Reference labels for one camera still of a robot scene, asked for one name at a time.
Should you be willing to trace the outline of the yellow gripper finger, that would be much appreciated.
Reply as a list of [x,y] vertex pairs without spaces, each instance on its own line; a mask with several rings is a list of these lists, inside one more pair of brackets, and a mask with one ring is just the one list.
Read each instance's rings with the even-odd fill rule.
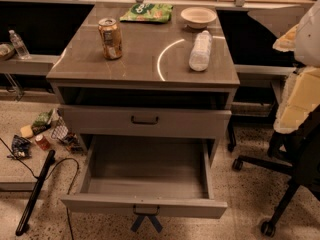
[[297,130],[320,104],[320,68],[307,66],[285,82],[273,128],[281,134]]
[[289,52],[295,49],[295,39],[298,25],[293,26],[284,35],[278,38],[274,44],[273,49],[280,52]]

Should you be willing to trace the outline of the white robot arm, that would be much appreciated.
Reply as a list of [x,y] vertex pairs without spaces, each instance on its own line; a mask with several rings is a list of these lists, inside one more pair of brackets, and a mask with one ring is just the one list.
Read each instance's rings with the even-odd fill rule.
[[276,132],[289,134],[320,105],[320,0],[275,41],[273,48],[293,51],[295,60],[303,64],[286,80],[273,125]]

